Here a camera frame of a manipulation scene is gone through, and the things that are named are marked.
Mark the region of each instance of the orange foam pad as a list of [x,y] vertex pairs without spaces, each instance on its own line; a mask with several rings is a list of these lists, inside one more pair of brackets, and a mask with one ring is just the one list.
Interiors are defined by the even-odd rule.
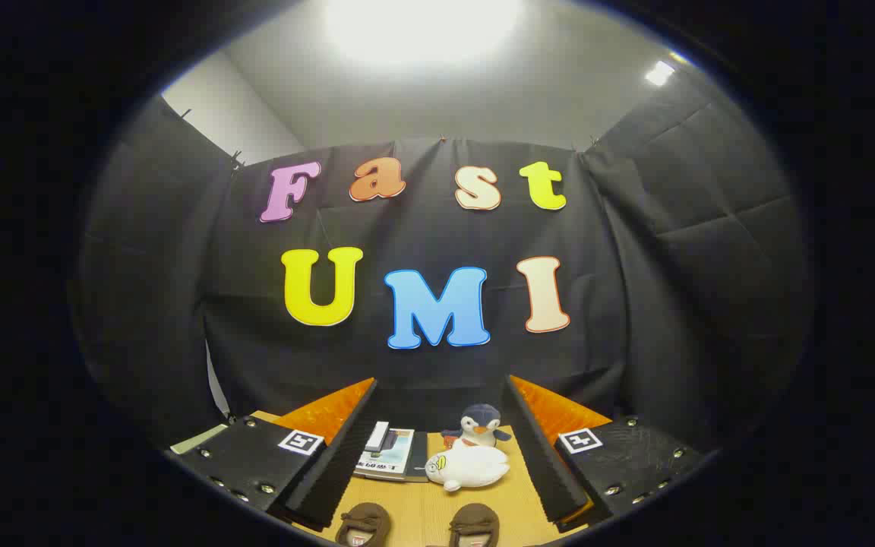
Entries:
[[367,378],[350,387],[344,387],[308,405],[294,409],[273,423],[289,429],[298,429],[300,432],[320,435],[326,439],[326,444],[329,444],[333,442],[333,437],[340,432],[340,427],[343,427],[343,423],[350,417],[350,413],[373,383],[373,378]]
[[612,422],[607,416],[593,412],[554,391],[532,384],[531,381],[522,380],[517,376],[508,378],[529,405],[535,421],[539,423],[539,428],[549,440],[549,446],[555,444],[559,433],[575,432],[583,427],[598,427]]

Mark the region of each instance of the black fabric backdrop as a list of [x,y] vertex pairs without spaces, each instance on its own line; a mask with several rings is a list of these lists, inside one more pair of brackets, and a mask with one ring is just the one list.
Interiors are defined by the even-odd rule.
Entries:
[[[392,156],[406,190],[354,202],[356,166]],[[288,221],[258,222],[272,169],[318,160]],[[559,211],[536,207],[518,169],[562,172]],[[488,166],[493,211],[459,207],[459,166]],[[393,422],[437,430],[469,403],[496,404],[506,374],[608,416],[645,413],[700,450],[760,412],[791,373],[811,318],[811,274],[795,204],[763,138],[711,84],[681,69],[590,150],[402,139],[258,163],[226,155],[161,100],[125,134],[90,202],[71,300],[91,373],[160,446],[220,420],[204,337],[232,411],[284,413],[374,376]],[[333,298],[329,249],[357,246],[350,318],[289,317],[283,252],[311,248],[312,297]],[[572,318],[525,332],[515,264],[551,255]],[[456,267],[488,273],[485,346],[389,349],[383,277],[421,271],[440,294]]]

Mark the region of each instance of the white wall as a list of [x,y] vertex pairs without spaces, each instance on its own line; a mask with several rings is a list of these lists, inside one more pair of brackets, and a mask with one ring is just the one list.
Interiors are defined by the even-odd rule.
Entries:
[[246,166],[302,152],[299,139],[282,124],[225,52],[216,52],[161,93],[185,121],[222,150],[241,150]]

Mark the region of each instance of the blue letter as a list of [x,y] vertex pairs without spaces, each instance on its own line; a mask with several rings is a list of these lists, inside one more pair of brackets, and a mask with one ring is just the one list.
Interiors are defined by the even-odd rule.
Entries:
[[393,336],[387,346],[414,349],[421,337],[414,334],[414,320],[431,346],[441,342],[448,321],[454,327],[447,335],[451,346],[481,346],[492,339],[482,322],[482,283],[488,274],[480,267],[459,267],[452,271],[440,300],[435,300],[424,277],[417,270],[387,273],[383,283],[393,290]]

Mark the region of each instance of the brown slipper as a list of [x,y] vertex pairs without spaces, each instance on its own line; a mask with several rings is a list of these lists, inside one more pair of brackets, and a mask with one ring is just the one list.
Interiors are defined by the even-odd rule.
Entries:
[[336,532],[336,543],[346,547],[383,547],[390,532],[390,515],[376,503],[358,503],[340,518],[343,525]]
[[489,506],[469,503],[451,519],[449,547],[495,547],[498,544],[498,516]]

